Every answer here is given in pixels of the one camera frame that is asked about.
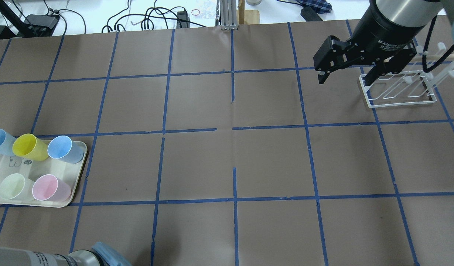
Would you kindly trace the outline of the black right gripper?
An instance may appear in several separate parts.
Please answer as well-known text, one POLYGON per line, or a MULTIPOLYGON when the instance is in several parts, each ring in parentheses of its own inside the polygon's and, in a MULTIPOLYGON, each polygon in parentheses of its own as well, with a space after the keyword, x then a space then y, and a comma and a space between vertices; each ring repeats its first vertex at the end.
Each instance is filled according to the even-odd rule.
POLYGON ((317 50, 313 62, 318 82, 322 85, 332 72, 352 65, 375 64, 364 77, 365 85, 373 84, 380 76, 398 74, 416 55, 415 35, 416 27, 390 21, 376 4, 371 4, 350 39, 341 41, 330 35, 317 50))

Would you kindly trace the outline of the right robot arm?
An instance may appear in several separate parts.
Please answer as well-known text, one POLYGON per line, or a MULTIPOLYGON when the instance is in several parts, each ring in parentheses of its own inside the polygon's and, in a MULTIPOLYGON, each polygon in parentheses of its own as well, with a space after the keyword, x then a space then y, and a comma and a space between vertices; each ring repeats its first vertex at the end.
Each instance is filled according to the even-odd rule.
MULTIPOLYGON (((350 39, 328 36, 313 57, 318 82, 339 69, 372 66, 365 75, 369 86, 379 77, 398 74, 417 54, 414 37, 429 25, 428 36, 441 10, 445 10, 454 42, 454 0, 371 0, 350 39)), ((423 71, 437 68, 454 51, 454 43, 434 65, 423 56, 423 71)))

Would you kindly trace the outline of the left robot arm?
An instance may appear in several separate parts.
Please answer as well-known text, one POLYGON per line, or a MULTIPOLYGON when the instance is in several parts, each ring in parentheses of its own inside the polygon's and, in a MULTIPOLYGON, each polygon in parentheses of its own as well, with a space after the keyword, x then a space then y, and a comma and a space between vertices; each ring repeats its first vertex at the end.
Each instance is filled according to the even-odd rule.
POLYGON ((131 263, 109 245, 97 242, 91 249, 68 255, 33 252, 0 246, 0 266, 130 266, 131 263))

